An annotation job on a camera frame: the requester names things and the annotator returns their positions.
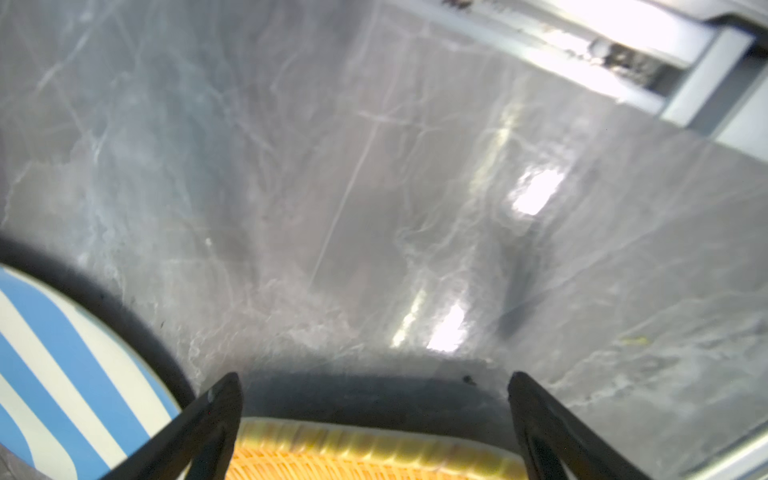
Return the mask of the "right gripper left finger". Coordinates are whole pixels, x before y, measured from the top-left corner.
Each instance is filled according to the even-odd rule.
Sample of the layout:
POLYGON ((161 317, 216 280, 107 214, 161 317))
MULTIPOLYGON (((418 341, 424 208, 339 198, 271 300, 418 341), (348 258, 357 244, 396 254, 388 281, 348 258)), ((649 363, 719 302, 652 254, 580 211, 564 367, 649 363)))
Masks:
POLYGON ((239 376, 224 375, 107 479, 223 479, 243 409, 239 376))

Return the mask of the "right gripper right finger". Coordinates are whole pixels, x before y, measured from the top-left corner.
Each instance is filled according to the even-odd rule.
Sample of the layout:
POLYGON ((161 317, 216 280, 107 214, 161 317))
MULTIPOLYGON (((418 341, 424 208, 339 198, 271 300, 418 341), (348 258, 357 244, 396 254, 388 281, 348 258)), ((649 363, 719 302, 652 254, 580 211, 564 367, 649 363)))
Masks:
POLYGON ((530 479, 649 480, 527 373, 514 372, 507 391, 530 479))

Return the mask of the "yellow woven bamboo tray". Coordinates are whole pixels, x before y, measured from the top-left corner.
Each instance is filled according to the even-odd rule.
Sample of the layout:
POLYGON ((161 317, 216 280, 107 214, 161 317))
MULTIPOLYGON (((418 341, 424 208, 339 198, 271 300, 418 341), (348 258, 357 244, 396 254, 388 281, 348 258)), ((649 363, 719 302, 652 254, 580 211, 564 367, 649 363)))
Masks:
POLYGON ((308 421, 241 421, 228 479, 526 479, 512 452, 453 437, 308 421))

